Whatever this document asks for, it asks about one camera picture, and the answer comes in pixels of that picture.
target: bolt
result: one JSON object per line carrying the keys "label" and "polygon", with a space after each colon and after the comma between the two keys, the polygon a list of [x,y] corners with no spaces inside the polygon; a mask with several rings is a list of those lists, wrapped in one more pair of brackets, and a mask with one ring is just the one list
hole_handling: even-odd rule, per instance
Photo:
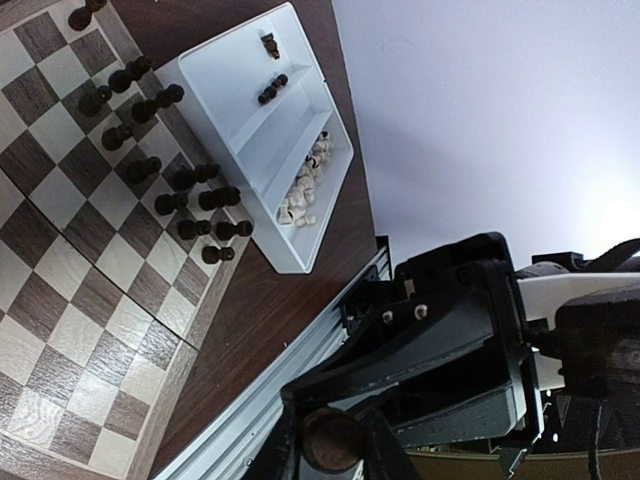
{"label": "bolt", "polygon": [[427,316],[428,311],[429,308],[425,304],[421,303],[420,305],[416,305],[416,308],[413,310],[413,314],[415,315],[416,320],[422,320]]}
{"label": "bolt", "polygon": [[387,326],[393,323],[393,312],[391,310],[387,310],[382,314],[382,322]]}

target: black cable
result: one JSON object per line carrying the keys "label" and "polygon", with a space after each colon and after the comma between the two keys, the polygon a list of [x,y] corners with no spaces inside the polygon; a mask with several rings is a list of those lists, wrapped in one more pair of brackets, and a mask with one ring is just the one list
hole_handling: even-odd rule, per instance
{"label": "black cable", "polygon": [[591,475],[591,480],[602,480],[600,461],[598,460],[601,418],[602,405],[598,405],[598,408],[591,414],[591,432],[589,434],[589,475]]}

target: black pawn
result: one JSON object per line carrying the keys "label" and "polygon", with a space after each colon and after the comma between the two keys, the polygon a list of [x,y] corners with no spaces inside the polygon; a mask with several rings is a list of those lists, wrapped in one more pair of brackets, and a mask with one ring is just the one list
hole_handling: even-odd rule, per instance
{"label": "black pawn", "polygon": [[204,247],[202,249],[202,261],[207,265],[213,265],[220,261],[229,262],[235,256],[236,252],[233,248]]}
{"label": "black pawn", "polygon": [[198,165],[195,169],[183,168],[173,176],[173,187],[180,190],[188,190],[196,183],[205,183],[216,178],[220,173],[220,166],[212,163]]}
{"label": "black pawn", "polygon": [[84,7],[75,9],[69,15],[69,26],[77,32],[84,30],[91,24],[93,14],[106,4],[107,0],[86,0]]}
{"label": "black pawn", "polygon": [[205,211],[222,207],[233,207],[240,203],[240,190],[236,187],[222,187],[211,192],[203,192],[198,197],[200,208]]}
{"label": "black pawn", "polygon": [[194,222],[193,220],[183,220],[178,223],[178,235],[183,240],[193,240],[202,235],[211,233],[211,223],[206,220]]}
{"label": "black pawn", "polygon": [[95,117],[109,100],[111,100],[111,89],[102,86],[85,94],[78,102],[78,110],[85,117]]}
{"label": "black pawn", "polygon": [[134,81],[140,80],[151,70],[153,62],[149,57],[138,57],[127,63],[123,70],[116,70],[109,77],[109,87],[116,93],[125,92]]}
{"label": "black pawn", "polygon": [[160,195],[156,198],[155,207],[158,215],[171,215],[176,210],[185,208],[189,204],[189,198],[181,193],[175,195]]}
{"label": "black pawn", "polygon": [[253,224],[248,221],[240,222],[234,225],[230,222],[220,222],[216,225],[216,236],[226,242],[236,235],[240,237],[250,237],[253,233]]}
{"label": "black pawn", "polygon": [[133,137],[133,127],[128,123],[123,123],[117,127],[112,127],[102,134],[102,146],[113,152],[119,149],[126,140]]}
{"label": "black pawn", "polygon": [[158,173],[162,168],[162,161],[158,157],[149,157],[146,160],[137,160],[127,169],[127,177],[132,184],[142,183],[149,176]]}

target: black chess piece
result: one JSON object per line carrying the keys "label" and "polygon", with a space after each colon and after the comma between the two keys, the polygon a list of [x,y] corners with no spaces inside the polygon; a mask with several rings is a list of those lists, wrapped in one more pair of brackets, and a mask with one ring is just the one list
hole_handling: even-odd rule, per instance
{"label": "black chess piece", "polygon": [[162,161],[158,157],[149,157],[146,160],[136,160],[127,169],[127,178],[133,185],[144,182],[162,168]]}
{"label": "black chess piece", "polygon": [[106,130],[102,134],[102,146],[113,152],[122,147],[124,142],[131,137],[133,137],[133,126],[130,123],[123,123]]}
{"label": "black chess piece", "polygon": [[233,207],[239,203],[240,190],[236,187],[222,187],[211,192],[202,192],[198,197],[198,204],[205,211]]}
{"label": "black chess piece", "polygon": [[109,100],[111,89],[107,86],[98,87],[82,96],[78,102],[78,110],[86,117],[95,117]]}
{"label": "black chess piece", "polygon": [[231,222],[219,222],[216,225],[216,237],[223,242],[231,240],[236,235],[239,237],[250,237],[251,234],[253,234],[253,224],[246,220],[237,225]]}
{"label": "black chess piece", "polygon": [[133,82],[137,82],[148,73],[152,66],[153,61],[149,57],[138,57],[133,62],[127,63],[123,70],[116,70],[111,74],[109,87],[116,93],[123,93]]}
{"label": "black chess piece", "polygon": [[173,187],[175,190],[189,190],[196,183],[205,183],[207,180],[216,178],[220,173],[220,165],[208,163],[198,165],[196,168],[183,168],[178,170],[173,176]]}
{"label": "black chess piece", "polygon": [[162,216],[171,215],[176,210],[185,208],[188,204],[189,197],[182,193],[160,195],[155,201],[156,212]]}
{"label": "black chess piece", "polygon": [[169,85],[165,90],[156,94],[154,100],[143,100],[131,108],[131,117],[138,123],[147,123],[161,108],[169,108],[174,103],[182,101],[184,88],[180,85]]}
{"label": "black chess piece", "polygon": [[211,223],[206,220],[194,222],[193,220],[183,220],[178,223],[178,235],[183,240],[193,240],[202,235],[211,233]]}
{"label": "black chess piece", "polygon": [[233,248],[204,247],[202,249],[202,261],[207,265],[214,265],[220,261],[229,262],[236,256]]}
{"label": "black chess piece", "polygon": [[85,0],[84,7],[76,8],[69,15],[69,26],[80,32],[91,24],[93,14],[101,10],[107,4],[107,0]]}

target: dark wooden surface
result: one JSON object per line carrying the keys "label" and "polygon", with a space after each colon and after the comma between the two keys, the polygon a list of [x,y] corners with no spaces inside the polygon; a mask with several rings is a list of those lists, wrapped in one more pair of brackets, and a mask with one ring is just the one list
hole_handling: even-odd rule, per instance
{"label": "dark wooden surface", "polygon": [[[281,2],[113,3],[142,51],[159,66]],[[255,244],[247,248],[178,402],[154,470],[170,462],[233,401],[375,253],[360,143],[331,0],[292,3],[340,108],[356,156],[311,275],[277,275]]]}

